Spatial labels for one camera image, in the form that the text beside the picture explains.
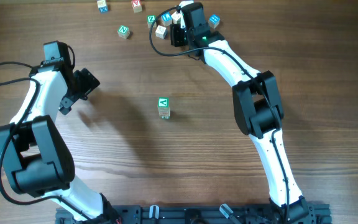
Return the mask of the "green W wooden block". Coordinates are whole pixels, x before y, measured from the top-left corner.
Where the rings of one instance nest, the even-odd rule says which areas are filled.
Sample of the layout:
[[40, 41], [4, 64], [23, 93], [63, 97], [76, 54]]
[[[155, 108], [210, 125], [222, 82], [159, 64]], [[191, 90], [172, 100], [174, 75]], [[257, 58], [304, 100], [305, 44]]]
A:
[[158, 107], [158, 112], [159, 113], [169, 113], [170, 107]]

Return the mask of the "white green-sided wooden block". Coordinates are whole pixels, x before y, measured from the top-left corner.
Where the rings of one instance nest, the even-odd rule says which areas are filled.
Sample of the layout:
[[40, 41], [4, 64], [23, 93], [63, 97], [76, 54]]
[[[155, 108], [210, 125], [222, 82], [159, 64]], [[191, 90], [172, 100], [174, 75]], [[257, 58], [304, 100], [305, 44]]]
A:
[[168, 108], [170, 106], [169, 98], [160, 97], [158, 99], [157, 107], [158, 108]]

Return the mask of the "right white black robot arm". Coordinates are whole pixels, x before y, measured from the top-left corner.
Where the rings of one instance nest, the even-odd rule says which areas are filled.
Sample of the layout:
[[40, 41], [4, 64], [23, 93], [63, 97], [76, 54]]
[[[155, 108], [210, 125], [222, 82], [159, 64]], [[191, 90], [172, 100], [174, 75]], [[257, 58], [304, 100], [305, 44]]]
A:
[[272, 72], [260, 72], [245, 63], [218, 32], [211, 31], [200, 2], [182, 1], [176, 8], [180, 23], [171, 26], [172, 45], [187, 45], [213, 68], [232, 90], [234, 119], [257, 149], [268, 180], [271, 203], [286, 221], [304, 212], [305, 198], [294, 180], [283, 144], [283, 106]]

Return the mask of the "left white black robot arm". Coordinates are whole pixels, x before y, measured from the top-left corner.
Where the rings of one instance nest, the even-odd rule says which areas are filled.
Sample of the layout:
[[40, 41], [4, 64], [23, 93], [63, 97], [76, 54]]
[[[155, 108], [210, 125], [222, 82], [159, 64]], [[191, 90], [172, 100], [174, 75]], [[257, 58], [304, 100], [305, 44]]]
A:
[[0, 193], [13, 204], [24, 204], [4, 189], [6, 175], [16, 194], [33, 198], [26, 205], [59, 204], [56, 223], [120, 223], [106, 197], [76, 176], [73, 157], [55, 125], [58, 113], [68, 114], [75, 102], [87, 100], [100, 82], [85, 68], [75, 70], [75, 54], [66, 43], [45, 43], [44, 54], [25, 78], [30, 87], [20, 110], [0, 126]]

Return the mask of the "green N wooden block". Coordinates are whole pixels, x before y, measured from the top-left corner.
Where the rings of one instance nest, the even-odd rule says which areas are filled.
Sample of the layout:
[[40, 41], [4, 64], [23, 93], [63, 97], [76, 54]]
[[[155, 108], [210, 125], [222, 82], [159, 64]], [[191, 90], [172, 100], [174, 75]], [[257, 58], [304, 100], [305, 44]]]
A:
[[117, 33], [119, 37], [123, 39], [127, 39], [131, 34], [130, 29], [124, 25], [120, 25], [120, 27], [117, 30]]

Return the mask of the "red 6 wooden block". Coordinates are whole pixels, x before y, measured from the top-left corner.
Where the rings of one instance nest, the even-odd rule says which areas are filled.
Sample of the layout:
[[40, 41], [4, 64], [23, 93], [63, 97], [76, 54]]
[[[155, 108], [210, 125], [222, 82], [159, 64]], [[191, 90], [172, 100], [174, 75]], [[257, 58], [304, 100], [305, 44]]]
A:
[[170, 117], [170, 113], [160, 113], [159, 116], [169, 116]]

